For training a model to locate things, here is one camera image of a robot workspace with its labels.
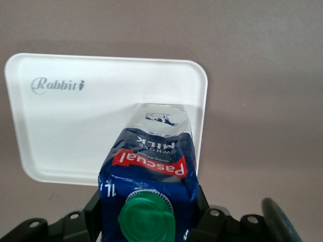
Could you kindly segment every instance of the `milk carton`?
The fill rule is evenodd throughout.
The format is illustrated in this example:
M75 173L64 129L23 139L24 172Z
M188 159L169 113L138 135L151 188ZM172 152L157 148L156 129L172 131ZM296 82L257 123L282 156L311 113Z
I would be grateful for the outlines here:
M103 242L185 241L194 226L198 193L185 108L139 104L98 182Z

